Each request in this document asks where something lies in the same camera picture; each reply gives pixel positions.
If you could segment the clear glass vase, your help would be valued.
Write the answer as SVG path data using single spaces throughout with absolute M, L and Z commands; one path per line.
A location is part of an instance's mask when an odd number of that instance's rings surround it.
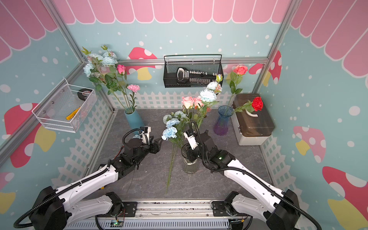
M 185 144 L 181 148 L 181 154 L 183 157 L 182 169 L 187 174 L 194 174 L 198 171 L 198 160 L 196 157 L 189 157 L 191 151 L 190 144 Z

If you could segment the double blue carnation stem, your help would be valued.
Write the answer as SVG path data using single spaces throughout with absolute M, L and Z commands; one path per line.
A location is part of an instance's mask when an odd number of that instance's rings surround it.
M 165 116 L 164 124 L 166 129 L 162 133 L 162 139 L 169 140 L 174 146 L 181 148 L 184 145 L 184 123 L 177 118 Z

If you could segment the single blue flower stem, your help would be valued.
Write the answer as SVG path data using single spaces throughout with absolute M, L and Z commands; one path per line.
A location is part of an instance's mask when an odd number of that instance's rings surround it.
M 138 134 L 133 136 L 133 139 L 141 139 L 141 138 L 142 138 L 141 135 L 138 135 Z

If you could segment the pale blue flower stem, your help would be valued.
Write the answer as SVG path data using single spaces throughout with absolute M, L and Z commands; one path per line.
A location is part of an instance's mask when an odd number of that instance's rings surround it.
M 165 115 L 165 116 L 174 117 L 174 112 L 171 112 L 170 114 Z M 166 189 L 165 189 L 166 194 L 168 193 L 170 182 L 171 182 L 171 174 L 172 174 L 172 168 L 173 168 L 175 155 L 176 155 L 176 146 L 174 146 L 173 143 L 172 143 L 170 166 L 169 166 L 168 177 L 167 177 L 167 182 L 166 182 Z

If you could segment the purple glass vase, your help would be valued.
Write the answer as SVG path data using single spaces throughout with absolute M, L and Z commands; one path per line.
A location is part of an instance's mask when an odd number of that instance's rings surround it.
M 214 125 L 213 131 L 218 136 L 224 136 L 229 130 L 229 121 L 234 114 L 234 109 L 230 106 L 220 106 L 218 108 L 218 119 Z

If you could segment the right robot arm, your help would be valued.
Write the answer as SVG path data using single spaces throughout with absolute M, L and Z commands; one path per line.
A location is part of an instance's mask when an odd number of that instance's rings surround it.
M 271 230 L 294 230 L 300 216 L 304 216 L 316 229 L 322 228 L 317 220 L 300 208 L 293 191 L 284 192 L 265 182 L 228 151 L 218 149 L 207 131 L 200 133 L 195 121 L 190 121 L 189 130 L 184 135 L 191 147 L 190 157 L 200 158 L 212 173 L 218 172 L 235 181 L 254 196 L 254 199 L 249 199 L 239 193 L 230 194 L 225 200 L 230 215 L 248 214 L 264 221 Z

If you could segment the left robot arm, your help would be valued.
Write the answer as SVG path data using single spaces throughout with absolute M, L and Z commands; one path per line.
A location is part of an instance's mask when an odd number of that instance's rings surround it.
M 116 193 L 108 192 L 89 200 L 86 197 L 138 169 L 149 153 L 160 151 L 163 140 L 154 139 L 149 133 L 148 126 L 130 130 L 122 138 L 124 151 L 96 172 L 67 186 L 44 188 L 33 207 L 19 217 L 13 227 L 63 230 L 75 222 L 98 215 L 110 215 L 115 219 L 125 217 L 129 208 Z

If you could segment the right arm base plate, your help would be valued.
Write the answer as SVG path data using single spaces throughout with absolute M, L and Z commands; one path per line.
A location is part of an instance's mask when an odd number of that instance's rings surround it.
M 224 201 L 212 201 L 211 208 L 215 217 L 247 217 L 248 214 L 238 213 L 230 204 Z

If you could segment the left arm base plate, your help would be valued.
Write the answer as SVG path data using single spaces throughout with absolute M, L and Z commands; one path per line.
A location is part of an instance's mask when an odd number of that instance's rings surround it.
M 98 217 L 135 217 L 137 211 L 137 202 L 122 202 L 121 204 L 114 204 L 110 211 L 106 214 L 97 215 Z

